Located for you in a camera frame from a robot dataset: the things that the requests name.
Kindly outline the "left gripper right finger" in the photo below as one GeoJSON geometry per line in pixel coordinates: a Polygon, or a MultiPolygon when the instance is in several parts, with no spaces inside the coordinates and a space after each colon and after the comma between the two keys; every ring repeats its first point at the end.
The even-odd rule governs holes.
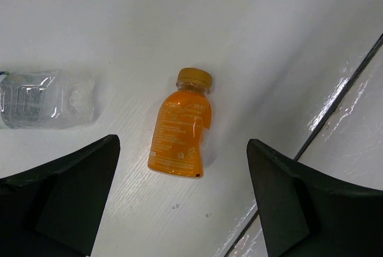
{"type": "Polygon", "coordinates": [[[382,191],[328,176],[259,140],[248,166],[269,256],[381,256],[382,191]]]}

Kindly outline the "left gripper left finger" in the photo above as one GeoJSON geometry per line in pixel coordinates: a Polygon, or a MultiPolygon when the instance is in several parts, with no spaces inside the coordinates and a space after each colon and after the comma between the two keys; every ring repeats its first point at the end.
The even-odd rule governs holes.
{"type": "Polygon", "coordinates": [[[117,135],[1,179],[1,256],[90,256],[120,154],[117,135]]]}

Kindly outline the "green white label bottle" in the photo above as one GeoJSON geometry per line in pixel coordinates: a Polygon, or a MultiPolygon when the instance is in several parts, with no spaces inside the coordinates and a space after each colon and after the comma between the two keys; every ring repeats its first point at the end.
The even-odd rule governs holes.
{"type": "Polygon", "coordinates": [[[61,69],[1,72],[2,129],[66,129],[91,123],[95,81],[61,69]]]}

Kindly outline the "orange juice bottle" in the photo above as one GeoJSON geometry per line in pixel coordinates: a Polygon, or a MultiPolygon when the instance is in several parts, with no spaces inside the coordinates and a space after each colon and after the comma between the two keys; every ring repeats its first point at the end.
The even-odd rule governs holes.
{"type": "Polygon", "coordinates": [[[212,76],[199,68],[180,70],[177,90],[162,103],[151,142],[148,167],[173,176],[201,178],[201,146],[212,123],[208,95],[212,76]]]}

